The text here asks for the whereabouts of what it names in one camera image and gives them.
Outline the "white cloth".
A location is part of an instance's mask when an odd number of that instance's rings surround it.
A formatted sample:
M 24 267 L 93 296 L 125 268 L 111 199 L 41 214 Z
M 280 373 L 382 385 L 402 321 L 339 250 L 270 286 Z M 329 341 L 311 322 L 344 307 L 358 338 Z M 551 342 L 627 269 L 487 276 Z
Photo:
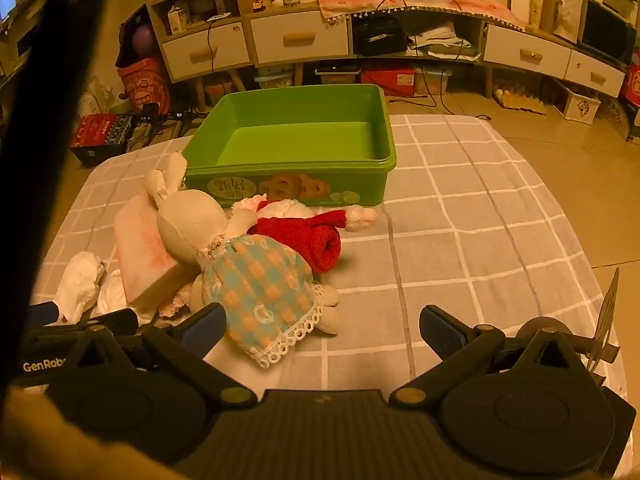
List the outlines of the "white cloth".
M 119 268 L 105 275 L 102 260 L 93 252 L 78 252 L 66 266 L 53 302 L 58 316 L 78 323 L 89 310 L 98 315 L 133 308 L 139 322 L 150 320 L 162 302 L 153 290 L 149 263 L 140 255 L 122 257 Z

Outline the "rabbit doll checkered dress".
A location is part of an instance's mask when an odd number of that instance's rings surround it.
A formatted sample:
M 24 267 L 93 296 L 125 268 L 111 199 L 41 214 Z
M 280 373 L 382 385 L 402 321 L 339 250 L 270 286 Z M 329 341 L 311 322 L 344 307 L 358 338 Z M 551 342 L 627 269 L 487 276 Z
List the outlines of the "rabbit doll checkered dress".
M 255 211 L 226 214 L 209 194 L 184 188 L 185 174 L 184 157 L 171 154 L 165 170 L 146 174 L 144 189 L 167 251 L 200 270 L 193 303 L 220 304 L 227 336 L 262 368 L 279 362 L 314 330 L 336 335 L 337 291 L 316 282 L 293 248 L 251 233 Z

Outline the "santa plush toy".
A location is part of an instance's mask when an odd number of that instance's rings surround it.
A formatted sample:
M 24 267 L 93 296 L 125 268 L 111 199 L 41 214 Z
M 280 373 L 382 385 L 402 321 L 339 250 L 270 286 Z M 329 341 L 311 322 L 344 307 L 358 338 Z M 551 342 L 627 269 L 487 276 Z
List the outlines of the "santa plush toy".
M 268 200 L 254 195 L 231 206 L 235 214 L 254 212 L 257 221 L 248 232 L 273 238 L 301 255 L 315 274 L 325 274 L 337 264 L 342 250 L 341 232 L 369 229 L 378 220 L 373 208 L 360 205 L 313 212 L 298 200 Z

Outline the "grey checkered table cloth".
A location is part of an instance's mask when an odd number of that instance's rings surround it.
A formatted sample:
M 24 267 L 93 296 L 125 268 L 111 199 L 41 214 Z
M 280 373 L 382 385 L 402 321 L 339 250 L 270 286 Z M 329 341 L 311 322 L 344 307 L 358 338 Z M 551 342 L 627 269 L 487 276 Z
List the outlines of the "grey checkered table cloth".
M 230 342 L 207 356 L 257 393 L 390 393 L 437 363 L 419 314 L 434 304 L 514 335 L 531 318 L 593 334 L 602 292 L 549 189 L 484 120 L 395 115 L 397 164 L 378 221 L 343 238 L 326 281 L 340 296 L 334 337 L 317 334 L 263 370 Z

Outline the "red black carton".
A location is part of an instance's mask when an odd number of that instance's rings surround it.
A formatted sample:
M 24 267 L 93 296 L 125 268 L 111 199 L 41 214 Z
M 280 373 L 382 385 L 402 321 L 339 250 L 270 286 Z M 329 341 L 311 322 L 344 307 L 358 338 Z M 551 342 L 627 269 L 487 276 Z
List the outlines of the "red black carton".
M 70 150 L 84 167 L 124 154 L 134 131 L 134 116 L 93 114 L 81 118 L 70 142 Z

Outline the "black tripod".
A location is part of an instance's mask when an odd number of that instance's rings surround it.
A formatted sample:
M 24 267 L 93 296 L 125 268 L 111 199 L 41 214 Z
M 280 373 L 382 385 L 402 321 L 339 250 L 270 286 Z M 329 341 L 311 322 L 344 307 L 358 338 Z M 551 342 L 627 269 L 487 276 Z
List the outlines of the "black tripod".
M 156 103 L 146 104 L 140 114 L 134 115 L 127 151 L 183 138 L 195 131 L 206 117 L 206 113 L 194 108 L 160 114 L 160 107 Z

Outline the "green plastic bin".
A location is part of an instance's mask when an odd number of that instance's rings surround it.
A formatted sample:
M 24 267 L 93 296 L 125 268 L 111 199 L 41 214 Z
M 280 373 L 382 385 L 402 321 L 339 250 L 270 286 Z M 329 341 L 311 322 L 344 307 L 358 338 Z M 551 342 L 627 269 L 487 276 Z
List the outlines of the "green plastic bin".
M 186 187 L 225 207 L 254 195 L 314 207 L 378 206 L 397 164 L 386 99 L 374 84 L 228 94 L 182 154 Z

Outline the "orange snack bag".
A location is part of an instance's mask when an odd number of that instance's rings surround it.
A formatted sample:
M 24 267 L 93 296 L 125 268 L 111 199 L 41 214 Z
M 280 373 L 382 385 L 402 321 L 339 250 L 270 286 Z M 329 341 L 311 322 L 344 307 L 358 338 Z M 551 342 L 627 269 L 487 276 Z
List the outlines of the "orange snack bag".
M 154 56 L 142 58 L 141 61 L 119 68 L 117 73 L 124 93 L 136 112 L 141 113 L 148 104 L 156 104 L 160 115 L 170 111 L 170 80 L 161 60 Z

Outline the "egg tray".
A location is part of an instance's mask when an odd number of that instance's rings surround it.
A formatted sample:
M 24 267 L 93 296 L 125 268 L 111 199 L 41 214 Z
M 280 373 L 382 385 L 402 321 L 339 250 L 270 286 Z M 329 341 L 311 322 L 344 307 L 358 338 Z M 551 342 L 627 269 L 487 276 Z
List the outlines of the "egg tray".
M 494 84 L 492 95 L 496 102 L 506 110 L 521 110 L 538 115 L 547 114 L 544 101 L 533 91 L 521 84 L 498 81 Z

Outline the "red storage box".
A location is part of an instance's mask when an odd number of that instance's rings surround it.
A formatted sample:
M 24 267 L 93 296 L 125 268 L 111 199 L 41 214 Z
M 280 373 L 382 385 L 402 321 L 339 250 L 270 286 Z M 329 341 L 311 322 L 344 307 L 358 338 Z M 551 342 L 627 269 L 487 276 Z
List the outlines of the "red storage box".
M 411 65 L 371 62 L 362 66 L 360 81 L 375 84 L 386 96 L 413 96 L 416 71 Z

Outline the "purple ball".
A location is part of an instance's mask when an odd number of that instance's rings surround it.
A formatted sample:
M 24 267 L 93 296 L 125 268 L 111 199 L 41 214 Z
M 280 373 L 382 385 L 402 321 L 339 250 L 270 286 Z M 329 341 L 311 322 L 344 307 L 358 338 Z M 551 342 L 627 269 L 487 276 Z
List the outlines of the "purple ball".
M 140 58 L 149 56 L 155 48 L 155 35 L 152 26 L 148 24 L 140 25 L 132 35 L 131 44 L 134 52 Z

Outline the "clear plastic storage box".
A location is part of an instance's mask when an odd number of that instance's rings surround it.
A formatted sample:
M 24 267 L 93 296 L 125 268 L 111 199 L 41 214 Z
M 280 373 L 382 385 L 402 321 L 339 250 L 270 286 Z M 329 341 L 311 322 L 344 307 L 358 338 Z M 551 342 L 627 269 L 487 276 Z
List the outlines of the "clear plastic storage box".
M 294 84 L 295 68 L 293 65 L 278 65 L 258 68 L 254 81 L 261 89 L 286 88 Z

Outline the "wooden cabinet white drawers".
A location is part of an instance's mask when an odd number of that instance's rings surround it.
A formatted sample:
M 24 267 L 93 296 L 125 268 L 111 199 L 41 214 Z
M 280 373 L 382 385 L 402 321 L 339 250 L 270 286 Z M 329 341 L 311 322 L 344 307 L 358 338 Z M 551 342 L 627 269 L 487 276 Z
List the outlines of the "wooden cabinet white drawers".
M 296 6 L 268 6 L 256 12 L 253 0 L 234 0 L 226 18 L 202 21 L 173 34 L 168 27 L 168 6 L 179 0 L 145 0 L 151 24 L 172 82 L 226 73 L 239 78 L 241 68 L 291 64 L 300 73 L 304 64 L 360 58 L 356 50 L 356 21 L 370 22 L 368 12 L 326 18 L 316 0 Z M 466 63 L 484 67 L 490 84 L 495 70 L 525 70 L 578 84 L 607 96 L 620 95 L 625 73 L 614 63 L 601 60 L 559 39 L 528 32 L 489 15 L 459 9 L 389 10 L 391 18 L 427 23 L 449 18 L 456 32 L 469 30 L 477 54 L 454 52 L 451 56 L 418 51 L 390 52 L 390 60 Z

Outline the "black box on shelf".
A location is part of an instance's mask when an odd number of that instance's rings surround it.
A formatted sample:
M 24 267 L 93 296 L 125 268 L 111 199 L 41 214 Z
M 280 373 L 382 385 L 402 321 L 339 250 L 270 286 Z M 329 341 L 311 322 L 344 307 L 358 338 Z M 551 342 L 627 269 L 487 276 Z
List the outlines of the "black box on shelf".
M 352 43 L 358 56 L 380 56 L 404 53 L 408 37 L 397 18 L 379 13 L 352 18 Z

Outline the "black microwave oven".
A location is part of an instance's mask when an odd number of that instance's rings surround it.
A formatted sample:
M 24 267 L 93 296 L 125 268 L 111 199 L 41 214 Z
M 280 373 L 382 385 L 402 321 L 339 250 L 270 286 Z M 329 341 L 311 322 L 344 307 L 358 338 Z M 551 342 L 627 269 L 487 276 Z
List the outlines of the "black microwave oven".
M 578 44 L 623 64 L 631 60 L 636 30 L 618 14 L 591 0 L 582 3 Z

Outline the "pink checkered cloth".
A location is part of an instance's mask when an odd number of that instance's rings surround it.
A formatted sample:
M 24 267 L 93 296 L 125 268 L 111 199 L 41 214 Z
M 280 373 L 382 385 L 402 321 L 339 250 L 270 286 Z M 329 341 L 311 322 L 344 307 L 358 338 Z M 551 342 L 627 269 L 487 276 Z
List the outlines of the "pink checkered cloth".
M 526 29 L 512 11 L 492 0 L 318 0 L 318 3 L 327 22 L 349 15 L 413 10 L 474 16 L 520 32 Z

